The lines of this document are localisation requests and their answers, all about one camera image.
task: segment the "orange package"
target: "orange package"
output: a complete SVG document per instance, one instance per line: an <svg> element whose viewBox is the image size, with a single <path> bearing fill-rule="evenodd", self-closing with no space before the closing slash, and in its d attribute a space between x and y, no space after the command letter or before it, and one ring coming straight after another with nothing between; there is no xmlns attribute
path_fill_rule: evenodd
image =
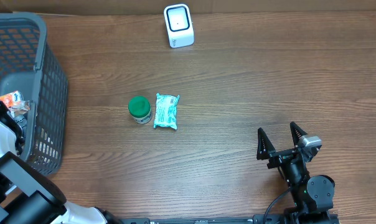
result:
<svg viewBox="0 0 376 224"><path fill-rule="evenodd" d="M0 96L0 100L8 107L17 106L23 100L22 93L19 91L14 91L12 93L5 94Z"/></svg>

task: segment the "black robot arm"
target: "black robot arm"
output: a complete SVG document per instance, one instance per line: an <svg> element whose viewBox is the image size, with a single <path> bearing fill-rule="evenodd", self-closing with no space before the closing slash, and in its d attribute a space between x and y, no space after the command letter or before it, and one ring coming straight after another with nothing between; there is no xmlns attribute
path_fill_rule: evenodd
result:
<svg viewBox="0 0 376 224"><path fill-rule="evenodd" d="M0 203L14 184L22 191L5 208L0 206L0 223L50 223L66 212L65 195L46 177L11 152L0 158Z"/></svg>
<svg viewBox="0 0 376 224"><path fill-rule="evenodd" d="M278 168L287 183L294 200L295 207L284 211L284 222L303 223L338 223L337 216L330 215L333 208L334 181L326 175L310 177L306 167L321 148L321 140L310 136L296 123L290 124L294 148L276 152L264 130L258 129L257 159L268 159L268 168Z"/></svg>

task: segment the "wood grain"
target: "wood grain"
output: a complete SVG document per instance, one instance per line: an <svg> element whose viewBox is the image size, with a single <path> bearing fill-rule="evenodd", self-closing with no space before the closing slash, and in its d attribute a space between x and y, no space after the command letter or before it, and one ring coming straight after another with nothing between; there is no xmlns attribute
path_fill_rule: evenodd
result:
<svg viewBox="0 0 376 224"><path fill-rule="evenodd" d="M0 0L11 11L69 15L162 14L179 0ZM376 0L184 0L191 13L376 10Z"/></svg>
<svg viewBox="0 0 376 224"><path fill-rule="evenodd" d="M376 223L376 12L193 15L195 44L170 49L162 15L45 18L70 83L67 198L119 217L263 213L286 186L255 159L289 122L323 140L311 175L336 181L341 223ZM178 130L136 124L136 95L180 95ZM272 212L292 206L290 197Z"/></svg>

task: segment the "green lid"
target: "green lid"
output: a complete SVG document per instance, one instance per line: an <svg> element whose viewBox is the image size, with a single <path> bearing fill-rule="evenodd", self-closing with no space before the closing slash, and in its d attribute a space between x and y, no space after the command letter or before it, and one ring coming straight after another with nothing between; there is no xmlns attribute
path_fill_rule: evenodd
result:
<svg viewBox="0 0 376 224"><path fill-rule="evenodd" d="M128 110L135 118L143 118L151 111L151 105L147 98L135 96L128 103Z"/></svg>

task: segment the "green-capped container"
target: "green-capped container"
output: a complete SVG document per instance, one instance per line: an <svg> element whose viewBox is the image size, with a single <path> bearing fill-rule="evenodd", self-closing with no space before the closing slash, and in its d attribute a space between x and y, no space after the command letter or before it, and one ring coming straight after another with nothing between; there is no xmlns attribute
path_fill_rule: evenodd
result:
<svg viewBox="0 0 376 224"><path fill-rule="evenodd" d="M151 104L143 96L135 96L128 103L128 111L138 124L146 124L152 119Z"/></svg>

